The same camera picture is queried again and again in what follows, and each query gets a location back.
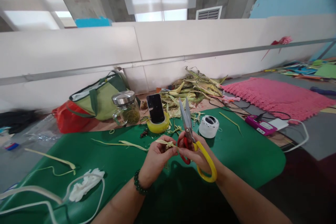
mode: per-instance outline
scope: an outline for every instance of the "green bag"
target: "green bag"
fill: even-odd
[[[105,78],[79,90],[69,97],[69,100],[76,103],[89,115],[72,111],[67,107],[68,110],[78,116],[96,118],[99,121],[112,118],[117,107],[113,104],[111,98],[120,91],[126,91],[127,88],[119,73],[115,70],[111,72],[114,74],[108,74]]]

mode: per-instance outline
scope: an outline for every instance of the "metal jar lid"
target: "metal jar lid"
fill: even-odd
[[[115,105],[123,105],[134,101],[135,93],[133,91],[121,91],[114,96],[112,96],[112,101]]]

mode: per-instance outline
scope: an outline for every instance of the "red scissors handle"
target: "red scissors handle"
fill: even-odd
[[[177,146],[179,147],[180,146],[180,142],[181,142],[182,139],[179,139],[177,141]],[[186,137],[183,138],[183,144],[184,144],[184,148],[187,148],[188,149],[188,139]],[[182,160],[187,164],[189,165],[190,164],[190,159],[189,158],[185,158],[183,155],[181,155],[181,158]]]

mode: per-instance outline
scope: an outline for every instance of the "white tissue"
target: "white tissue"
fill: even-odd
[[[98,176],[103,177],[105,172],[100,171],[98,168],[94,169],[91,173],[91,170],[89,170],[86,174],[96,174]],[[101,179],[96,176],[87,176],[83,178],[82,183],[76,183],[73,186],[73,189],[70,193],[69,200],[70,201],[80,201],[82,197],[88,193],[93,187],[95,187]]]

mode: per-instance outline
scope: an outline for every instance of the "charging cable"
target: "charging cable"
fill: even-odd
[[[96,214],[97,214],[97,212],[99,210],[99,207],[100,207],[100,203],[102,202],[102,198],[103,198],[103,194],[104,194],[104,190],[105,190],[105,180],[104,180],[103,177],[101,177],[101,176],[99,176],[97,174],[85,174],[85,175],[80,176],[80,177],[76,178],[75,180],[73,180],[68,185],[68,187],[66,189],[67,192],[66,192],[66,194],[65,194],[65,196],[64,196],[63,199],[61,199],[57,195],[53,194],[52,192],[49,192],[48,190],[46,190],[46,189],[44,189],[42,187],[31,185],[31,186],[20,187],[20,188],[16,188],[16,189],[12,189],[12,190],[6,191],[6,192],[0,194],[0,200],[4,199],[4,198],[6,198],[6,197],[8,197],[10,195],[13,195],[15,193],[22,192],[22,191],[34,191],[34,192],[42,194],[42,195],[44,195],[44,196],[46,196],[46,197],[48,197],[48,198],[56,201],[58,204],[64,204],[65,201],[69,198],[71,186],[75,182],[77,182],[78,180],[80,180],[80,179],[82,179],[84,177],[88,177],[88,176],[95,176],[95,177],[100,178],[102,180],[102,182],[103,182],[103,188],[101,190],[102,192],[101,192],[100,199],[99,199],[98,206],[97,206],[97,209],[96,209],[95,213],[93,214],[93,216],[90,219],[88,219],[88,220],[80,223],[80,224],[85,224],[85,223],[90,222],[96,216]],[[52,224],[57,224],[53,208],[52,208],[52,206],[51,206],[51,204],[50,204],[49,201],[40,201],[40,202],[36,202],[36,203],[31,203],[31,204],[26,204],[26,205],[18,206],[18,207],[15,207],[15,208],[12,208],[12,209],[9,209],[9,210],[5,210],[5,211],[0,211],[0,215],[7,214],[7,213],[10,213],[10,212],[13,212],[13,211],[17,211],[17,210],[20,210],[20,209],[23,209],[23,208],[33,207],[33,206],[36,206],[36,205],[43,205],[43,204],[47,205],[47,207],[48,207]]]
[[[288,121],[298,121],[299,123],[301,123],[302,126],[303,126],[303,129],[304,129],[304,132],[306,133],[306,138],[305,138],[301,143],[295,145],[295,147],[293,147],[293,148],[291,148],[291,149],[289,149],[289,150],[286,150],[285,152],[290,152],[290,151],[292,151],[292,150],[294,150],[294,149],[296,149],[296,148],[299,148],[301,145],[304,145],[304,144],[308,141],[308,139],[309,139],[308,131],[307,131],[306,126],[304,125],[303,122],[301,122],[301,121],[299,121],[299,120],[296,120],[296,119],[286,120],[286,122],[288,122]]]

